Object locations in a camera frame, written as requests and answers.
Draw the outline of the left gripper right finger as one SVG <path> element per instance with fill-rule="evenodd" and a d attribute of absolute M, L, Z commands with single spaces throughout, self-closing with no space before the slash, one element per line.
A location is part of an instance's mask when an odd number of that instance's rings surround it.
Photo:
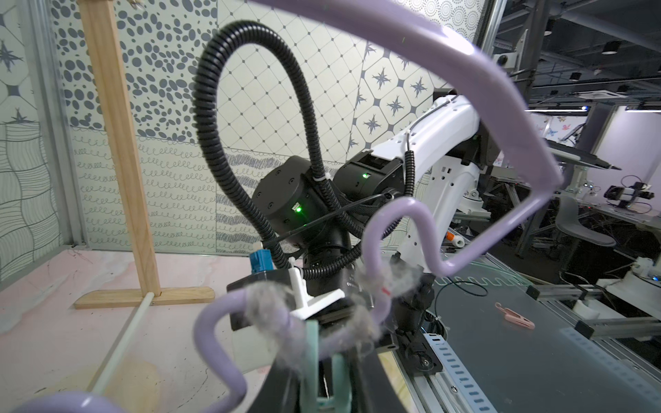
<path fill-rule="evenodd" d="M 397 412 L 398 397 L 378 354 L 372 351 L 366 356 L 360 356 L 354 349 L 349 351 L 348 356 L 351 412 Z"/>

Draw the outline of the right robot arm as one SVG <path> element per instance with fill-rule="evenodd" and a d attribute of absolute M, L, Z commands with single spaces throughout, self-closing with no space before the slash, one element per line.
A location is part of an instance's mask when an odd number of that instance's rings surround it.
<path fill-rule="evenodd" d="M 468 102 L 442 96 L 409 127 L 357 154 L 337 171 L 330 184 L 337 208 L 325 202 L 312 161 L 292 156 L 268 173 L 252 196 L 277 235 L 267 245 L 294 246 L 294 257 L 304 258 L 304 279 L 321 289 L 323 282 L 359 257 L 358 246 L 350 245 L 349 231 L 338 220 L 340 214 L 346 213 L 356 225 L 366 225 L 386 203 L 412 197 L 427 170 L 435 174 L 427 194 L 440 197 L 430 204 L 439 228 L 449 227 L 451 206 L 464 212 L 480 210 L 477 180 L 487 142 Z"/>

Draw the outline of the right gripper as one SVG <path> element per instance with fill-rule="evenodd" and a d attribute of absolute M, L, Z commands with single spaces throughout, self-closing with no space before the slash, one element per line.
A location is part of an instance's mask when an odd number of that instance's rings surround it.
<path fill-rule="evenodd" d="M 416 332 L 433 298 L 436 276 L 421 268 L 344 268 L 335 277 L 352 280 L 372 299 L 367 307 L 363 298 L 342 326 L 323 336 L 318 352 L 321 360 L 353 349 L 363 343 L 378 342 L 385 332 Z"/>

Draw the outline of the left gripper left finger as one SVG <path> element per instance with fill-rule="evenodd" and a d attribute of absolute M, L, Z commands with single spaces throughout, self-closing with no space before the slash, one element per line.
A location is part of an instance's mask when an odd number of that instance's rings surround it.
<path fill-rule="evenodd" d="M 248 412 L 301 412 L 302 375 L 301 360 L 287 364 L 285 361 L 277 359 L 271 366 L 258 395 L 248 408 Z"/>

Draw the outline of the green clothes peg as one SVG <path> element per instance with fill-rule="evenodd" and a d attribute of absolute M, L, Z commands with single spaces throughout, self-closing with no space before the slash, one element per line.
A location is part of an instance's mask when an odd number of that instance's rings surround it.
<path fill-rule="evenodd" d="M 350 413 L 351 410 L 352 387 L 349 365 L 341 354 L 335 354 L 330 361 L 320 358 L 318 322 L 307 321 L 299 411 Z"/>

